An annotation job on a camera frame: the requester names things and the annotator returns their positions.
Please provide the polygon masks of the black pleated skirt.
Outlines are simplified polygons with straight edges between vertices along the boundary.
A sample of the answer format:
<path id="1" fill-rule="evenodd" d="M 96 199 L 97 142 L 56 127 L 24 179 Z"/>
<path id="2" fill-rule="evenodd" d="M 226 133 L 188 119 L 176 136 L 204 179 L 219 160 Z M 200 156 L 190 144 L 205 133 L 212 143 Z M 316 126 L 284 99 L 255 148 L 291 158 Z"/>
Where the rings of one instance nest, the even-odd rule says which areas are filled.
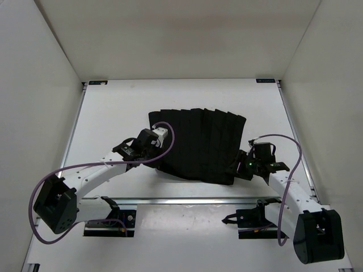
<path id="1" fill-rule="evenodd" d="M 169 123 L 175 139 L 166 139 L 171 151 L 150 168 L 185 180 L 232 185 L 228 172 L 239 152 L 246 118 L 231 112 L 208 109 L 161 109 L 148 114 L 151 125 Z"/>

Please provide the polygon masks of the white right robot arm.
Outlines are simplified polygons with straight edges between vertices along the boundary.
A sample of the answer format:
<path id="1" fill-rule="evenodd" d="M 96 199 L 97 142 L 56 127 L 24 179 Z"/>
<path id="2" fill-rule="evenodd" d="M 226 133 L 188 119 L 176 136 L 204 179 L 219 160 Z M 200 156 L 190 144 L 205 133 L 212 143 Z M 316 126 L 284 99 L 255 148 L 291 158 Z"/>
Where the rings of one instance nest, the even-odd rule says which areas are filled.
<path id="1" fill-rule="evenodd" d="M 316 202 L 293 180 L 288 166 L 276 161 L 276 147 L 255 143 L 249 152 L 240 150 L 231 169 L 237 177 L 251 180 L 261 177 L 277 194 L 259 199 L 253 209 L 238 209 L 233 223 L 244 231 L 280 227 L 280 236 L 290 238 L 303 264 L 344 258 L 341 217 Z"/>

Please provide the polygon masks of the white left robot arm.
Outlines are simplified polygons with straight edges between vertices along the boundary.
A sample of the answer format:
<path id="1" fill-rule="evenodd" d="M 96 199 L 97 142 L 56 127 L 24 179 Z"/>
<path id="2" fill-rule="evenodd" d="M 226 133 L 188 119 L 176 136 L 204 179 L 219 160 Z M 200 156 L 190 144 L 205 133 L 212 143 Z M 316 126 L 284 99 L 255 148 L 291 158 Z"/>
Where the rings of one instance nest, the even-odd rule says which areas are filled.
<path id="1" fill-rule="evenodd" d="M 137 167 L 139 161 L 158 156 L 168 130 L 162 127 L 143 129 L 131 145 L 125 140 L 114 147 L 101 164 L 75 173 L 52 175 L 43 183 L 33 209 L 55 234 L 61 234 L 78 222 L 101 220 L 105 225 L 119 225 L 119 207 L 109 197 L 84 199 L 84 196 L 111 178 Z"/>

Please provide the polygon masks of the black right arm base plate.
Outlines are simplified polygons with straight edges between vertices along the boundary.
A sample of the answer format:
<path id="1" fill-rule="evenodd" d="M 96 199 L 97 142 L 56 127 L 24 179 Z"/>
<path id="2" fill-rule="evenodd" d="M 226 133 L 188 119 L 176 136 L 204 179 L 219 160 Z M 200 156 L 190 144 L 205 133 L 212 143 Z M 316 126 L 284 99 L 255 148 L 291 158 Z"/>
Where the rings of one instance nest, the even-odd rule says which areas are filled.
<path id="1" fill-rule="evenodd" d="M 223 218 L 222 223 L 237 225 L 240 240 L 277 238 L 277 226 L 266 220 L 262 207 L 237 209 L 234 214 Z"/>

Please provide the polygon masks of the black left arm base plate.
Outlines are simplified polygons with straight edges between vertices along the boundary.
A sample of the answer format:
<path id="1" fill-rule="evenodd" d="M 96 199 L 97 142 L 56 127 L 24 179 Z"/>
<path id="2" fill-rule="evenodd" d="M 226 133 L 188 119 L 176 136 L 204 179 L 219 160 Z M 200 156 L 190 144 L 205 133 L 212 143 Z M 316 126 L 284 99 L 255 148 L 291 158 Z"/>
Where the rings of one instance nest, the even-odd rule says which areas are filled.
<path id="1" fill-rule="evenodd" d="M 83 229 L 85 237 L 134 237 L 136 226 L 136 207 L 121 208 L 117 219 L 122 221 L 101 222 L 100 220 L 86 222 Z"/>

